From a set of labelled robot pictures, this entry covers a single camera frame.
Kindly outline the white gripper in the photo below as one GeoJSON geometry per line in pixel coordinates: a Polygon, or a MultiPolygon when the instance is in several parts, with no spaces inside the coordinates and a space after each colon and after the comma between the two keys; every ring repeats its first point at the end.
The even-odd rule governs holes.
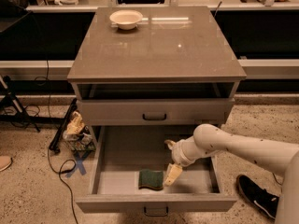
{"type": "Polygon", "coordinates": [[[189,138],[181,139],[178,142],[167,139],[164,143],[171,150],[171,158],[174,162],[174,164],[168,164],[164,177],[164,185],[169,187],[173,185],[181,175],[183,171],[182,167],[187,167],[195,162],[195,158],[191,158],[187,155],[187,151],[194,147],[194,142],[189,138]]]}

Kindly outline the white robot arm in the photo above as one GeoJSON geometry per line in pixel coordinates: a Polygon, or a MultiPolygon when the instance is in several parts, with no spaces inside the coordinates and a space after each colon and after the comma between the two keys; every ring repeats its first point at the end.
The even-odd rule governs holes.
{"type": "Polygon", "coordinates": [[[262,138],[227,133],[210,124],[199,125],[188,139],[164,141],[171,150],[164,185],[171,186],[183,167],[198,159],[227,151],[283,177],[275,224],[299,223],[299,146],[262,138]]]}

